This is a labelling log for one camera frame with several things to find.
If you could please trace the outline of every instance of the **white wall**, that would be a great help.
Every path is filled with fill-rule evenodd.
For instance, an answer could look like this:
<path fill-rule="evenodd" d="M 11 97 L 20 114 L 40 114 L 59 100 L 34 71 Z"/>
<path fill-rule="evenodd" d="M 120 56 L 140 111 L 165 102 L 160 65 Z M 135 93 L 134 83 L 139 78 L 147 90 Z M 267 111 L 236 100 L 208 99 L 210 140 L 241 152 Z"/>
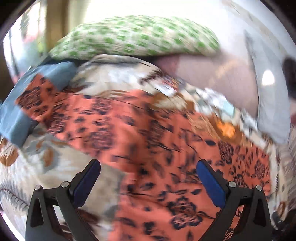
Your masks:
<path fill-rule="evenodd" d="M 296 58 L 296 46 L 288 32 L 259 0 L 70 0 L 69 29 L 78 23 L 116 15 L 191 19 L 209 27 L 217 35 L 222 49 L 246 62 L 249 56 L 244 31 L 248 30 L 261 35 L 280 59 L 287 53 Z"/>

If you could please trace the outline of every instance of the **orange floral cloth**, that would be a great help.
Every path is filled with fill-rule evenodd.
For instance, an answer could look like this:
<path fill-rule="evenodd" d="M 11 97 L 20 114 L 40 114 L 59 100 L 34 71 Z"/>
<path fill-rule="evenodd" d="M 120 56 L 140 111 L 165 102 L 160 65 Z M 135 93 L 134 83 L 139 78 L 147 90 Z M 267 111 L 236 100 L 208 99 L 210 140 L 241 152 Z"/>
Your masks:
<path fill-rule="evenodd" d="M 16 100 L 60 140 L 127 173 L 109 240 L 199 240 L 219 212 L 196 175 L 200 159 L 228 181 L 270 193 L 263 151 L 193 132 L 188 117 L 200 114 L 153 111 L 152 101 L 140 90 L 114 99 L 58 92 L 40 75 Z"/>

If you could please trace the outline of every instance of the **pillowcase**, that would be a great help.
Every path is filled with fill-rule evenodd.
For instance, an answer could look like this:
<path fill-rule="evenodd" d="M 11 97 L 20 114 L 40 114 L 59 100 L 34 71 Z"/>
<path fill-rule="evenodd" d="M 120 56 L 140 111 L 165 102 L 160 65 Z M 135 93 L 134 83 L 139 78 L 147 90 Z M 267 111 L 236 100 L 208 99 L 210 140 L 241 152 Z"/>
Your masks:
<path fill-rule="evenodd" d="M 128 15 L 75 27 L 49 52 L 56 59 L 91 59 L 97 54 L 154 56 L 210 55 L 219 49 L 215 34 L 185 18 Z"/>
<path fill-rule="evenodd" d="M 285 144 L 290 133 L 290 102 L 281 62 L 257 36 L 245 33 L 253 60 L 259 95 L 257 124 L 277 144 Z"/>
<path fill-rule="evenodd" d="M 0 133 L 18 147 L 24 144 L 29 132 L 38 122 L 26 116 L 15 104 L 15 100 L 23 93 L 36 74 L 50 79 L 61 91 L 75 76 L 76 67 L 72 62 L 39 66 L 26 72 L 16 83 L 0 107 Z"/>
<path fill-rule="evenodd" d="M 171 55 L 153 62 L 175 78 L 199 88 L 210 88 L 221 94 L 236 108 L 257 116 L 258 91 L 255 73 L 244 61 L 221 52 L 214 57 Z"/>

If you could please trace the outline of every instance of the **metal screw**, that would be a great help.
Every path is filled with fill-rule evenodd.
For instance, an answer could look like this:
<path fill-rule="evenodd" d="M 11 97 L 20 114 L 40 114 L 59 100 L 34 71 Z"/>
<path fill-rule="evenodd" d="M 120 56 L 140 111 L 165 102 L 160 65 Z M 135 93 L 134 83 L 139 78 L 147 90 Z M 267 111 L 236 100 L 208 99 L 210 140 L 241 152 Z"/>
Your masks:
<path fill-rule="evenodd" d="M 256 189 L 257 189 L 258 191 L 262 191 L 263 188 L 262 188 L 260 185 L 257 185 L 257 186 L 256 186 Z"/>
<path fill-rule="evenodd" d="M 37 185 L 34 187 L 34 190 L 35 190 L 35 191 L 38 191 L 40 188 L 41 188 L 41 186 L 40 186 L 39 184 L 37 184 Z"/>
<path fill-rule="evenodd" d="M 229 182 L 228 185 L 232 188 L 235 188 L 237 186 L 235 182 Z"/>
<path fill-rule="evenodd" d="M 67 186 L 69 186 L 69 182 L 62 182 L 61 186 L 62 188 L 66 188 Z"/>

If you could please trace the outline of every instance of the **green and white pillow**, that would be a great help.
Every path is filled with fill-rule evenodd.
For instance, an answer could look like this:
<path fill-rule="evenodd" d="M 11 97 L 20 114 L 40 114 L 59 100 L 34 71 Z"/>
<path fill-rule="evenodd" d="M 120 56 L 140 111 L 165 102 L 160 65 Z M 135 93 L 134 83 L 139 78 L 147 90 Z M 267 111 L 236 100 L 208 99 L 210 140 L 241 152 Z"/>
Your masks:
<path fill-rule="evenodd" d="M 154 56 L 172 53 L 211 55 L 216 35 L 186 18 L 128 15 L 75 27 L 49 52 L 56 59 L 91 59 L 97 54 Z"/>

